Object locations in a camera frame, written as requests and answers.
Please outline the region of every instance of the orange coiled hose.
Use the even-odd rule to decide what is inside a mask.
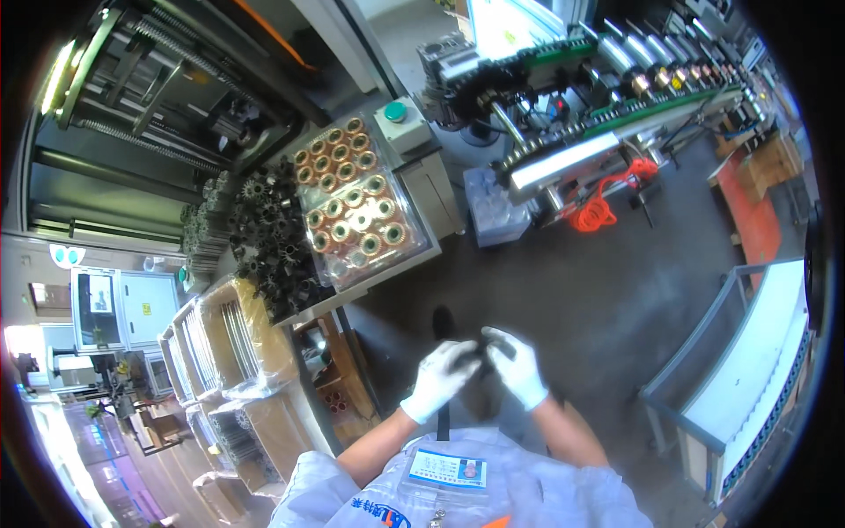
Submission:
[[[596,231],[601,226],[615,224],[616,216],[610,211],[608,202],[602,197],[604,186],[610,182],[626,182],[630,187],[636,187],[636,183],[629,179],[632,175],[645,179],[655,174],[657,174],[657,164],[654,161],[636,158],[627,171],[605,176],[598,183],[595,196],[568,214],[570,224],[578,231],[585,233]]]

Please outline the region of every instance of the gray work uniform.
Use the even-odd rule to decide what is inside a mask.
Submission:
[[[577,469],[531,453],[495,427],[456,429],[450,438],[436,442],[435,435],[428,434],[411,441],[364,489],[331,456],[304,453],[270,528],[426,528],[439,509],[444,512],[444,528],[481,527],[507,515],[511,516],[507,526],[651,526],[637,509],[630,488],[610,468]],[[463,457],[461,463],[483,460],[485,489],[480,495],[461,495],[451,493],[450,485],[438,484],[439,490],[435,486],[433,491],[409,486],[411,480],[417,482],[407,473],[418,449]]]

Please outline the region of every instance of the white machine cabinet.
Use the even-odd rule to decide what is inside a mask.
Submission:
[[[131,350],[158,346],[158,334],[179,309],[176,281],[170,274],[122,271],[120,293]]]
[[[179,309],[172,275],[87,267],[71,272],[71,303],[80,354],[157,347]]]

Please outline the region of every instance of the worker's left hand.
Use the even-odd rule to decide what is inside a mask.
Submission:
[[[481,367],[475,360],[453,370],[455,360],[478,347],[475,341],[444,341],[425,356],[417,371],[414,392],[399,405],[414,422],[424,424],[437,410],[458,394],[466,381]]]

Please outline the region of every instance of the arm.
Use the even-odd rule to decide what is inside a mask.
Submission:
[[[408,436],[417,430],[414,422],[401,408],[384,420],[337,457],[359,487],[369,484],[384,469],[388,460],[399,453]]]
[[[598,438],[571,405],[559,406],[546,396],[531,415],[556,460],[575,467],[610,465]]]
[[[608,465],[602,445],[581,415],[549,396],[537,370],[534,349],[499,329],[485,326],[481,332],[490,341],[490,361],[505,386],[532,414],[553,457],[576,467]]]
[[[452,369],[458,357],[477,346],[475,341],[441,343],[420,362],[413,393],[399,404],[401,408],[337,457],[337,463],[359,487],[378,476],[390,458],[399,453],[408,436],[458,394],[481,367],[481,362],[476,360]]]

